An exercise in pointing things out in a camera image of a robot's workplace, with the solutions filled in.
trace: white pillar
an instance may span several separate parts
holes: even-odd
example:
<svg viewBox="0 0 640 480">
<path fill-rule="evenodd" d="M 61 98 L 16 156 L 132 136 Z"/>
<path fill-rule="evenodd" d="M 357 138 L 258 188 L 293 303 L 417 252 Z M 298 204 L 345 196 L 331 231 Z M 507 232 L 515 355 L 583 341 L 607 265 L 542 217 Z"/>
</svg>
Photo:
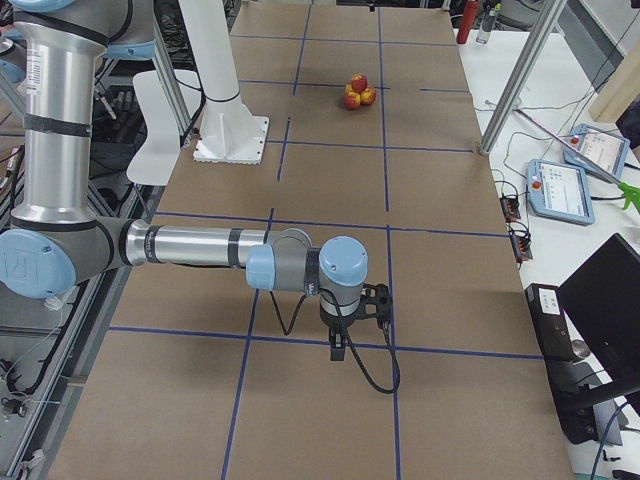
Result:
<svg viewBox="0 0 640 480">
<path fill-rule="evenodd" d="M 180 9 L 207 96 L 194 158 L 260 163 L 269 119 L 242 103 L 222 0 L 180 0 Z"/>
</svg>

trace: red apple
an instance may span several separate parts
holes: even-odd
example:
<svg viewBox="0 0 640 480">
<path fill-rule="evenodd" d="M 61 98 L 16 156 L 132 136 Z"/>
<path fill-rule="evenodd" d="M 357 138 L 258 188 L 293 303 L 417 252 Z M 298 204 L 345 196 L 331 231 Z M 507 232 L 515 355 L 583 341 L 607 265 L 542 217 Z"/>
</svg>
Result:
<svg viewBox="0 0 640 480">
<path fill-rule="evenodd" d="M 344 108 L 347 110 L 357 110 L 360 108 L 360 94 L 356 92 L 346 92 L 342 99 L 344 101 Z"/>
<path fill-rule="evenodd" d="M 351 88 L 353 88 L 354 92 L 363 92 L 365 88 L 367 88 L 367 77 L 362 73 L 356 73 L 353 77 L 351 77 Z"/>
<path fill-rule="evenodd" d="M 365 88 L 360 94 L 360 103 L 362 105 L 371 105 L 376 101 L 376 89 L 373 87 Z"/>
</svg>

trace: bottle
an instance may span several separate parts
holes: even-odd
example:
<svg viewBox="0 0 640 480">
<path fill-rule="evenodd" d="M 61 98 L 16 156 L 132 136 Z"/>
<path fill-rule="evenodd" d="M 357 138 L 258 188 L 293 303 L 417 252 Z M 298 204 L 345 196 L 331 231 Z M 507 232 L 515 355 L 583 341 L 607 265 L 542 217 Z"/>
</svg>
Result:
<svg viewBox="0 0 640 480">
<path fill-rule="evenodd" d="M 464 11 L 462 12 L 462 22 L 458 29 L 458 36 L 456 37 L 458 45 L 467 43 L 467 38 L 469 38 L 469 32 L 476 19 L 479 6 L 480 2 L 478 0 L 467 0 L 467 4 L 464 6 Z"/>
<path fill-rule="evenodd" d="M 489 10 L 488 13 L 485 14 L 484 18 L 482 19 L 482 24 L 480 25 L 480 30 L 478 30 L 476 42 L 485 44 L 489 41 L 491 30 L 493 30 L 493 26 L 496 24 L 496 20 L 498 19 L 501 8 L 502 5 L 498 3 L 495 7 Z"/>
</svg>

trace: black monitor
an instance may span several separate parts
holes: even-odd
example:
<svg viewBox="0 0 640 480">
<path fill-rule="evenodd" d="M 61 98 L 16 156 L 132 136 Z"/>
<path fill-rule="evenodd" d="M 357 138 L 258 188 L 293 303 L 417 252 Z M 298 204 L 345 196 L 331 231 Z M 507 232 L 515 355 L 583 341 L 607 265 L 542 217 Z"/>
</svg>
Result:
<svg viewBox="0 0 640 480">
<path fill-rule="evenodd" d="M 640 414 L 640 255 L 613 235 L 560 286 L 558 299 L 613 379 L 578 403 L 624 394 Z"/>
</svg>

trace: robotic arm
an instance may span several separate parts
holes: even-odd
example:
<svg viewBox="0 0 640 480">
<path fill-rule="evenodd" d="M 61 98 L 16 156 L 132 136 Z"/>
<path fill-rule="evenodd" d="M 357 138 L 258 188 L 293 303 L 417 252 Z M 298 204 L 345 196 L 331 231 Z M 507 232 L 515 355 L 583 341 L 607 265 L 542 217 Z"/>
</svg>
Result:
<svg viewBox="0 0 640 480">
<path fill-rule="evenodd" d="M 375 317 L 388 332 L 388 289 L 364 284 L 367 253 L 355 239 L 337 237 L 315 248 L 300 230 L 150 226 L 96 217 L 87 203 L 95 62 L 108 48 L 124 57 L 153 55 L 152 1 L 12 3 L 28 58 L 24 201 L 11 213 L 12 229 L 0 235 L 0 280 L 7 287 L 45 298 L 125 265 L 227 266 L 245 269 L 253 288 L 319 295 L 334 360 L 344 358 L 346 329 L 355 320 Z M 368 305 L 375 313 L 366 312 Z"/>
</svg>

